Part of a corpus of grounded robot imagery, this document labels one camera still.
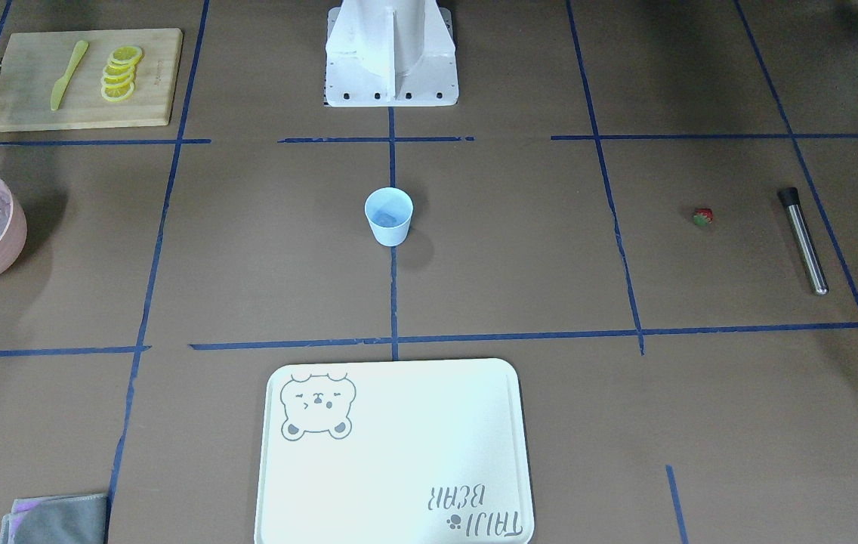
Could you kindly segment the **steel muddler black tip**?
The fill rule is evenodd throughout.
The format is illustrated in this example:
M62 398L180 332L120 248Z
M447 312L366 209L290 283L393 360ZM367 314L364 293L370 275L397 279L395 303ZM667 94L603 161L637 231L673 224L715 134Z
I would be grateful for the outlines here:
M794 234L796 245L806 271L807 279L813 294L818 296L829 293L829 284L826 281L825 271L813 245L813 238L804 217L801 198L795 187L778 190L778 199L788 216L789 226Z

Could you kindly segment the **yellow plastic knife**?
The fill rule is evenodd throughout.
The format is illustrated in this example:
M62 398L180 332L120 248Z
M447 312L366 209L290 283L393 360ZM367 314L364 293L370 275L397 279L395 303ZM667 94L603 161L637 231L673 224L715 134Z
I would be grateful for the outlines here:
M59 79L57 79L52 86L49 97L49 110L59 110L60 104L62 103L64 97L64 93L66 93L67 87L69 87L71 79L73 79L74 73L76 72L83 57L86 55L87 50L88 41L86 40L79 40L73 46L73 50L71 51L71 56L69 62L67 62L66 69L64 69L62 75L60 75Z

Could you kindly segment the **light blue plastic cup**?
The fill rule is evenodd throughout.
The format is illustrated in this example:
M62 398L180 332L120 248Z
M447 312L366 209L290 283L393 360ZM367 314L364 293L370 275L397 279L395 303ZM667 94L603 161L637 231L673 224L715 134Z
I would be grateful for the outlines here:
M376 241L385 247L396 247L407 238L414 203L404 190L380 188L367 197L364 213Z

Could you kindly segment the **wooden cutting board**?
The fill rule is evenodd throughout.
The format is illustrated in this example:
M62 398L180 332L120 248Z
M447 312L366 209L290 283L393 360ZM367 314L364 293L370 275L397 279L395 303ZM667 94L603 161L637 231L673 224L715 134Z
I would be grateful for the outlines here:
M79 40L88 41L88 50L59 110L51 111L52 86ZM111 51L122 45L141 46L144 57L135 93L110 103L100 95L101 73ZM12 34L0 64L0 133L166 126L182 45L183 31L177 28Z

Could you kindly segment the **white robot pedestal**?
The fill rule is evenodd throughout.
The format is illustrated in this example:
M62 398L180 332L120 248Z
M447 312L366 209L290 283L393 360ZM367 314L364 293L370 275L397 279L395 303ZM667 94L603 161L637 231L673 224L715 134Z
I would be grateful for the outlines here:
M328 12L328 107L449 107L459 99L451 11L436 1L343 1Z

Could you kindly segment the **red strawberry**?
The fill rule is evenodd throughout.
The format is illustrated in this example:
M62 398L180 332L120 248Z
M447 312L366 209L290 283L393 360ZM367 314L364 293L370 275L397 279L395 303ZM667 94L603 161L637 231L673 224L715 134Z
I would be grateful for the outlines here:
M711 208L695 208L692 221L696 226L707 227L714 221L714 212Z

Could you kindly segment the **cream bear tray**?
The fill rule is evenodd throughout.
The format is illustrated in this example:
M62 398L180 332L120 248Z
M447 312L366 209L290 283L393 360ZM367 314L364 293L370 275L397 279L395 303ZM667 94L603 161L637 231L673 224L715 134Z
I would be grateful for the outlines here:
M304 363L267 380L254 542L533 537L521 385L511 363Z

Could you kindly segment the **grey folded cloth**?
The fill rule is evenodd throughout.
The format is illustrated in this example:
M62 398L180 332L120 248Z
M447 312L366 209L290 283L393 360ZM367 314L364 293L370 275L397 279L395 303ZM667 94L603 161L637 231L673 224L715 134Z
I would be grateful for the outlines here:
M104 543L107 506L105 493L15 499L0 543Z

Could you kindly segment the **lemon slices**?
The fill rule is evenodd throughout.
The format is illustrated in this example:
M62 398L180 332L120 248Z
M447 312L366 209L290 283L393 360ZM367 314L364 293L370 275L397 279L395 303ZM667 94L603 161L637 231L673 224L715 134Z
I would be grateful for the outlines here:
M144 57L139 45L122 45L111 51L100 79L100 95L110 103L124 102L136 90L137 66Z

